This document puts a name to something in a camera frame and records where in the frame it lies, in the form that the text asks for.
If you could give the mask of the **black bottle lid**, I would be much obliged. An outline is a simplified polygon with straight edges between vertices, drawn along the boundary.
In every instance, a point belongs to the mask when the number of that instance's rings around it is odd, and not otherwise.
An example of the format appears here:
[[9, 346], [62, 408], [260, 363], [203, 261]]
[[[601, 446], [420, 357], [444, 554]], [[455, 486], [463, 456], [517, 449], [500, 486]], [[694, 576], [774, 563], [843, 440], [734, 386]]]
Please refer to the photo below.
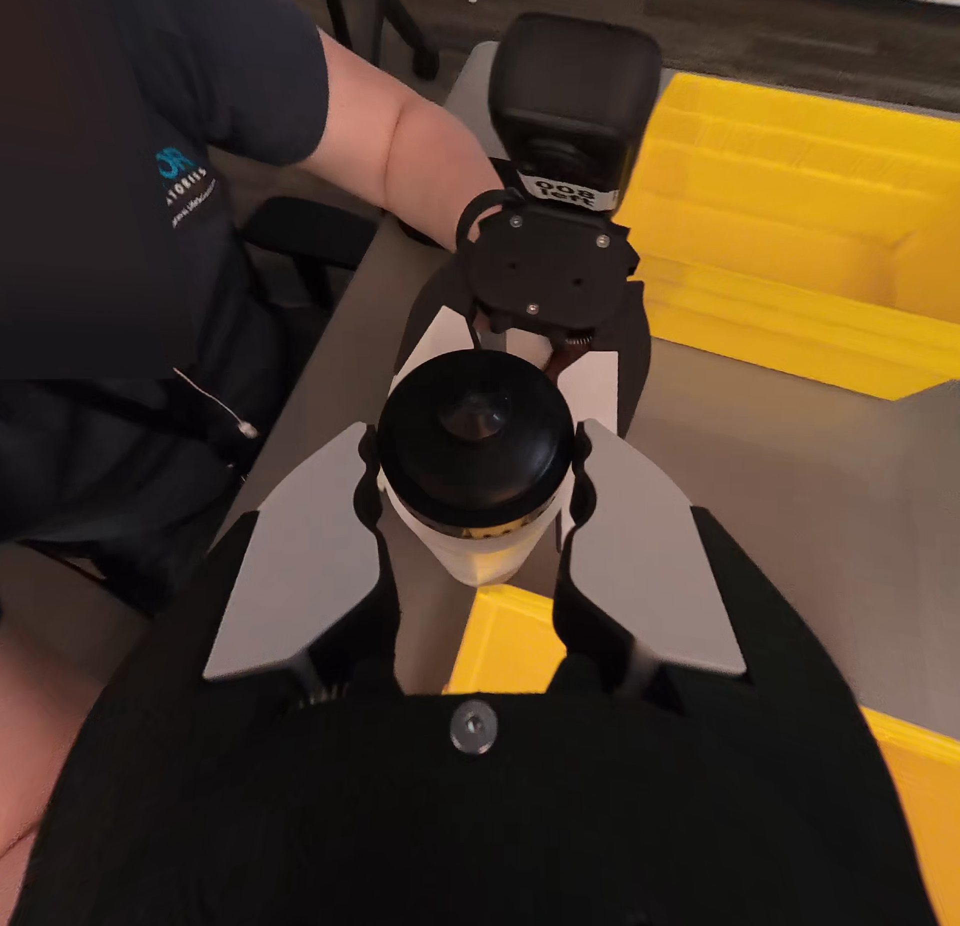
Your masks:
[[384, 405], [377, 453], [393, 494], [422, 522], [498, 528], [539, 512], [565, 480], [575, 430], [545, 372], [505, 352], [428, 359]]

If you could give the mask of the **person's left forearm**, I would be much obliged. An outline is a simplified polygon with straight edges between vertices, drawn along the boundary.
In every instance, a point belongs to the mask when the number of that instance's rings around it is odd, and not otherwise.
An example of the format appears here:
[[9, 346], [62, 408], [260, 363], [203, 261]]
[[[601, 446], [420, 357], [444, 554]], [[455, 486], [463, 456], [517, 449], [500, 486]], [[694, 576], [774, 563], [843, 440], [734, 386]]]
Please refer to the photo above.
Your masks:
[[502, 182], [474, 134], [446, 109], [318, 30], [326, 122], [298, 167], [455, 251], [462, 214]]

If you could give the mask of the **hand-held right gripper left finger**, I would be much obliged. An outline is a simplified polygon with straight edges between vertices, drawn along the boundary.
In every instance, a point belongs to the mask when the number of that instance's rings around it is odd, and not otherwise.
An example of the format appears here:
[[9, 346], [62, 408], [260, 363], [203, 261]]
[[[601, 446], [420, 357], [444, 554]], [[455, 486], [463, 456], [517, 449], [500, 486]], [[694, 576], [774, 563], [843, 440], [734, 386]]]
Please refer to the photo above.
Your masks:
[[399, 595], [378, 528], [376, 432], [356, 422], [259, 504], [203, 679], [397, 681]]

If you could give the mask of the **white plastic bottle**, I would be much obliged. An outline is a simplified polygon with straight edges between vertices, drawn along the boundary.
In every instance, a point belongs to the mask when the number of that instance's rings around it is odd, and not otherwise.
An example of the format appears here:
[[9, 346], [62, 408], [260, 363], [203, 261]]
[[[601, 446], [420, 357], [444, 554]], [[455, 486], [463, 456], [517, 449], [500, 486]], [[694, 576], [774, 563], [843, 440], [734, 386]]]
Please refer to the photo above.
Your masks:
[[380, 471], [377, 485], [405, 526], [458, 583], [478, 588], [505, 584], [530, 557], [548, 530], [567, 515], [573, 489], [568, 470], [558, 490], [534, 513], [515, 521], [488, 528], [443, 530], [426, 524], [396, 495]]

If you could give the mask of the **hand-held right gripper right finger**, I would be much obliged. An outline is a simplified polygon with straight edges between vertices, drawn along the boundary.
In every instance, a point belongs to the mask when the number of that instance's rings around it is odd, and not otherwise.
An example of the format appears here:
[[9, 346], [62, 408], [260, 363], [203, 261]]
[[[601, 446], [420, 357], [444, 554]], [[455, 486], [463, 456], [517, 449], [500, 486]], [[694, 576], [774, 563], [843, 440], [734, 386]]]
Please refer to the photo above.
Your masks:
[[567, 652], [602, 680], [652, 680], [666, 664], [745, 674], [686, 494], [594, 419], [578, 428], [573, 474], [553, 606]]

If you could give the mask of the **yellow plastic bin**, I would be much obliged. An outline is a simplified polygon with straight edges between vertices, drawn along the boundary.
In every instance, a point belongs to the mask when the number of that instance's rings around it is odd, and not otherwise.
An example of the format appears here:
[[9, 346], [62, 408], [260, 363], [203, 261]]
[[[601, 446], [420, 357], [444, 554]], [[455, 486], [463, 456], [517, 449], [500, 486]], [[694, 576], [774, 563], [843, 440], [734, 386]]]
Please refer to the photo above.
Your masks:
[[959, 377], [956, 118], [675, 73], [618, 223], [653, 335], [887, 401]]
[[[566, 656], [553, 602], [511, 585], [476, 595], [447, 695], [542, 693]], [[861, 712], [894, 780], [938, 921], [959, 923], [959, 743], [867, 707]]]

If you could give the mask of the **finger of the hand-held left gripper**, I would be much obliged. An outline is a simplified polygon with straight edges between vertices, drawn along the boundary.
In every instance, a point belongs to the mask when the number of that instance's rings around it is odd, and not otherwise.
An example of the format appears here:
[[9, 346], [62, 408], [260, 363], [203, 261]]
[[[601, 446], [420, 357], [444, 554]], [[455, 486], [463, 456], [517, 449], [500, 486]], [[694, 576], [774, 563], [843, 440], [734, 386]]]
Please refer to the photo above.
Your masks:
[[548, 374], [574, 423], [594, 419], [628, 436], [649, 376], [652, 333], [645, 284], [628, 282], [614, 312], [592, 328], [555, 327]]
[[451, 352], [509, 352], [507, 333], [494, 333], [481, 315], [461, 266], [442, 266], [414, 298], [393, 368], [396, 387], [410, 372]]

